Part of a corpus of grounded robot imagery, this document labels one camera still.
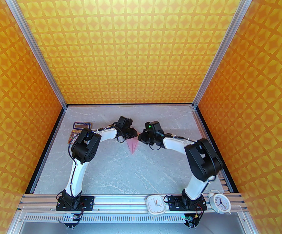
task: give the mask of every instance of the orange patterned wall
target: orange patterned wall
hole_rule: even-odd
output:
[[[192,102],[240,0],[17,0],[68,104]]]
[[[282,0],[254,0],[199,108],[261,233],[282,233]]]
[[[5,233],[61,110],[0,0],[0,233]]]

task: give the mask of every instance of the white square clock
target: white square clock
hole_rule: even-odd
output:
[[[148,212],[151,215],[162,215],[166,211],[164,199],[160,195],[148,196],[145,202]]]

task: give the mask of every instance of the white alarm clock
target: white alarm clock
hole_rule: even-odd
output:
[[[231,214],[231,203],[230,200],[221,193],[209,193],[209,203],[213,210],[217,213],[224,214],[230,213]]]
[[[166,211],[164,199],[160,195],[148,196],[145,202],[148,212],[151,215],[162,215]]]

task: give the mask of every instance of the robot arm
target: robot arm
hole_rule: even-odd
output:
[[[206,139],[190,140],[172,134],[165,134],[158,121],[145,123],[145,129],[138,140],[147,144],[156,144],[162,148],[172,149],[185,154],[189,161],[192,177],[182,191],[182,202],[187,209],[195,209],[197,202],[203,200],[202,192],[209,181],[215,179],[222,169],[213,147]]]
[[[96,131],[84,128],[72,146],[73,166],[69,181],[62,192],[59,201],[68,209],[76,210],[80,203],[82,181],[89,162],[95,157],[99,143],[107,139],[129,139],[137,136],[137,131],[131,128],[132,120],[123,116],[108,127]]]

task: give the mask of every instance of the pink triangle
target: pink triangle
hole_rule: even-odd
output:
[[[134,151],[136,150],[138,142],[139,142],[138,136],[134,137],[134,138],[127,139],[126,142],[128,144],[128,147],[130,149],[131,154],[134,154]]]

